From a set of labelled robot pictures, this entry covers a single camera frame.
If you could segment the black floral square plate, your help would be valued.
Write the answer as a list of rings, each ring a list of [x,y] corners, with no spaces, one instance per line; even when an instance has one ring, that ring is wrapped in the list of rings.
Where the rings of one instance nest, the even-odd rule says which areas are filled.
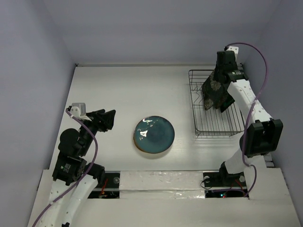
[[[209,110],[215,108],[215,104],[227,93],[224,86],[214,80],[214,70],[211,72],[207,80],[202,85],[202,94],[204,98],[204,108]]]

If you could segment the green square plate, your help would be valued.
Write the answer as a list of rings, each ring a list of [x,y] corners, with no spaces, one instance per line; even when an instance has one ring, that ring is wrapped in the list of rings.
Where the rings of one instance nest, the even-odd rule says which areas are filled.
[[[228,109],[234,102],[235,100],[232,97],[228,97],[220,106],[221,113]]]

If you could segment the cream bird plate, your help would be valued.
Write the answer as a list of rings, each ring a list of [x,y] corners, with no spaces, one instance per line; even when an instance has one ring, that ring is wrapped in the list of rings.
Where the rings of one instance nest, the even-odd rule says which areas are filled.
[[[134,145],[139,151],[146,153],[147,151],[140,146],[140,139],[140,137],[133,136]]]

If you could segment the teal round plate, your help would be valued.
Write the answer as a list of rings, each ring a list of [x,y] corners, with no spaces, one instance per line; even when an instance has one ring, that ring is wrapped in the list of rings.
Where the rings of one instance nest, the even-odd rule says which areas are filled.
[[[175,138],[173,125],[161,116],[149,116],[135,127],[134,136],[140,137],[140,146],[148,154],[159,154],[168,150]]]

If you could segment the wire dish rack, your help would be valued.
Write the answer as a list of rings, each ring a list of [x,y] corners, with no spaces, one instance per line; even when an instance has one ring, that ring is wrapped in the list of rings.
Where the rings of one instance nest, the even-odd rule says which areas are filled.
[[[196,136],[233,136],[243,132],[244,119],[235,103],[224,112],[213,107],[205,110],[202,85],[210,73],[211,70],[190,70],[188,72]]]

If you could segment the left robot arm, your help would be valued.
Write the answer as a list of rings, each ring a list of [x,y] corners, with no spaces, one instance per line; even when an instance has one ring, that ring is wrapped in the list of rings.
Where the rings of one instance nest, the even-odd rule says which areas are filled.
[[[93,189],[106,184],[105,168],[95,162],[96,134],[113,128],[116,111],[87,113],[84,103],[73,103],[65,112],[80,128],[68,128],[60,135],[48,205],[34,227],[71,227]]]

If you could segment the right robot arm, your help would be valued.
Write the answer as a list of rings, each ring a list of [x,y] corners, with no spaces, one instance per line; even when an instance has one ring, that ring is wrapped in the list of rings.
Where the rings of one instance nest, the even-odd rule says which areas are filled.
[[[232,185],[245,168],[255,168],[252,164],[254,157],[275,151],[283,129],[282,121],[274,119],[263,108],[248,76],[238,69],[238,51],[238,47],[228,46],[224,51],[217,52],[214,70],[214,80],[222,85],[246,119],[239,149],[219,169],[218,180],[225,186]]]

